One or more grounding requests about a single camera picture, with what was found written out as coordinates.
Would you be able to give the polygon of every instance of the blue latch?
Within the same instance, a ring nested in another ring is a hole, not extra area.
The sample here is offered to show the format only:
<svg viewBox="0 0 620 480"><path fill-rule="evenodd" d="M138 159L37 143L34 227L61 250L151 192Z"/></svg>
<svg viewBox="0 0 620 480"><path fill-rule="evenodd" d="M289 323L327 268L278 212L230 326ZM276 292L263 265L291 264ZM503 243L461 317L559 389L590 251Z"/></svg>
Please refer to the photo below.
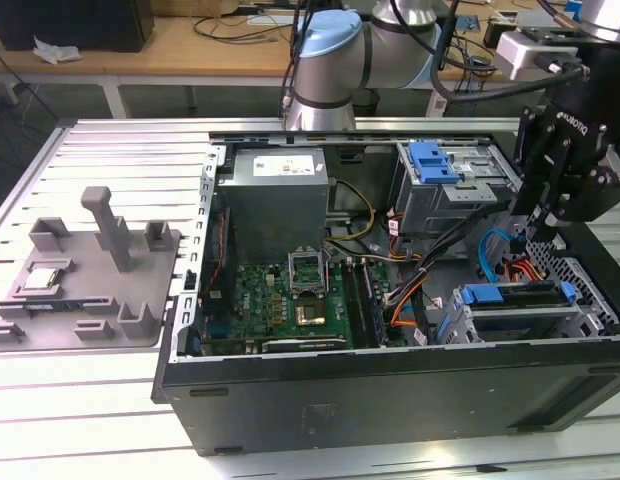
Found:
<svg viewBox="0 0 620 480"><path fill-rule="evenodd" d="M570 282L561 282L561 291L566 296L566 300L572 305L577 301L577 292Z"/></svg>
<svg viewBox="0 0 620 480"><path fill-rule="evenodd" d="M461 178L448 163L437 142L411 142L410 158L422 183L459 183Z"/></svg>
<svg viewBox="0 0 620 480"><path fill-rule="evenodd" d="M466 285L461 290L466 305L473 303L503 303L503 295L496 285Z"/></svg>

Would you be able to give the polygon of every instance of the slotted metal table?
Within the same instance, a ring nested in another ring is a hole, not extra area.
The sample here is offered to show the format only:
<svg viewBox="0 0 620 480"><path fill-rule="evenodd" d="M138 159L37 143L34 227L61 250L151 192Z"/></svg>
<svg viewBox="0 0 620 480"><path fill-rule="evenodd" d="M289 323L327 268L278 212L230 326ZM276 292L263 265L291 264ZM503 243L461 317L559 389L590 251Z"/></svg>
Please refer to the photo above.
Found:
<svg viewBox="0 0 620 480"><path fill-rule="evenodd" d="M512 119L358 123L421 132L517 125ZM184 119L79 121L56 129L0 209L0 298L32 248L27 233L37 218L60 216L70 230L96 229L79 203L84 187L107 185L114 213L130 229L162 219L187 236L208 132L279 128L274 119ZM620 205L591 228L620 263ZM184 265L177 260L170 296L179 292ZM0 479L620 478L620 394L556 434L200 458L170 406L150 400L158 350L0 354Z"/></svg>

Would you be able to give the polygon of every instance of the desk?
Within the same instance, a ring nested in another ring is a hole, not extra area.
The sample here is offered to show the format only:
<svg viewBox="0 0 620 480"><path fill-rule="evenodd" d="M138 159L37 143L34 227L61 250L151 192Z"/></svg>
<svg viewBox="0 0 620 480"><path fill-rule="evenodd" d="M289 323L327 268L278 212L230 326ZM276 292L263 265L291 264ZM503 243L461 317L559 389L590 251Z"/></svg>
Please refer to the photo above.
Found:
<svg viewBox="0 0 620 480"><path fill-rule="evenodd" d="M518 121L357 124L365 131L505 132ZM277 119L91 120L56 129L0 209L0 298L32 249L27 232L39 216L60 215L69 230L96 230L87 211L64 210L95 182L110 187L112 210L129 229L161 218L190 234L207 132L247 126L281 129ZM620 205L592 228L620 261ZM184 269L177 261L175 276ZM181 285L175 281L170 294ZM156 347L0 354L0 480L620 478L620 394L561 433L199 458L170 405L149 399L157 356ZM477 465L507 471L480 473Z"/></svg>
<svg viewBox="0 0 620 480"><path fill-rule="evenodd" d="M521 0L522 4L535 4L534 0ZM461 4L459 13L475 14L487 20L495 8L520 9L511 0L496 0L491 6ZM224 86L279 86L289 59L287 41L272 32L277 41L259 45L229 45L196 35L191 22L182 17L158 17L155 29L144 49L139 53L82 51L81 60L51 65L36 57L31 51L12 52L0 46L4 60L28 83L96 84L103 88L113 118L127 118L128 108L119 91L121 85L199 85ZM482 32L468 32L468 38L481 42ZM257 31L262 26L221 26L219 35L236 35ZM286 37L289 28L284 28ZM481 54L478 47L470 52ZM446 68L441 79L452 88L461 71ZM15 78L0 63L0 82L14 82ZM503 83L496 74L488 88ZM430 90L429 84L422 89ZM194 96L186 90L189 106L194 106Z"/></svg>

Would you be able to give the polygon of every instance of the black computer case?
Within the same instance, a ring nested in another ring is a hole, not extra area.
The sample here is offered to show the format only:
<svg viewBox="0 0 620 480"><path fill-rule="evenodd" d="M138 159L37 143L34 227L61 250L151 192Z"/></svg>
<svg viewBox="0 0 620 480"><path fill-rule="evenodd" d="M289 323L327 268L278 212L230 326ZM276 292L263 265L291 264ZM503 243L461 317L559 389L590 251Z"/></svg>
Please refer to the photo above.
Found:
<svg viewBox="0 0 620 480"><path fill-rule="evenodd" d="M150 0L0 0L0 39L29 50L34 37L80 49L140 51L154 27Z"/></svg>

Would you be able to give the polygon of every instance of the wooden table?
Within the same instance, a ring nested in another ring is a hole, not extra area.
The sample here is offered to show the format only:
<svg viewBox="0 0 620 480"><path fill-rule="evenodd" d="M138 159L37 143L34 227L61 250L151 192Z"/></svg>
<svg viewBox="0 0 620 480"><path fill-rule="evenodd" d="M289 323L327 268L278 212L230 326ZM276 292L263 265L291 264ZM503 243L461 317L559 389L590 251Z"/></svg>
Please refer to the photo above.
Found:
<svg viewBox="0 0 620 480"><path fill-rule="evenodd" d="M533 6L534 0L521 0L522 5ZM461 4L460 14L475 14L482 21L481 32L467 32L467 38L481 43L486 21L494 9L521 9L511 0L494 0L490 6ZM220 26L217 35L238 35L258 31L263 26ZM282 28L290 35L290 28ZM268 34L274 41L257 45L230 45L195 34L191 21L183 17L158 17L155 29L144 49L139 53L82 51L83 58L74 62L52 65L31 51L12 52L0 46L0 53L10 67L28 83L97 84L103 88L114 118L127 118L127 106L121 96L121 85L182 85L188 87L189 106L195 99L191 86L278 86L289 59L287 40L277 32ZM470 53L481 54L481 49L470 46ZM456 68L446 68L441 78L448 87L462 77ZM502 81L498 74L491 78L492 85ZM0 63L0 83L9 84L15 78ZM424 84L424 89L431 89Z"/></svg>

